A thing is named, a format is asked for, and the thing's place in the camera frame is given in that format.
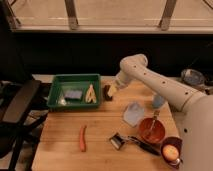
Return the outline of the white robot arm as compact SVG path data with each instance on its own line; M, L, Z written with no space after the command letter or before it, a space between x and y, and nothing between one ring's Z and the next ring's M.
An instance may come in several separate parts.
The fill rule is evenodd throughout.
M136 79L185 114L180 171L213 171L213 95L160 75L147 68L143 54L120 61L120 71L107 92L112 97Z

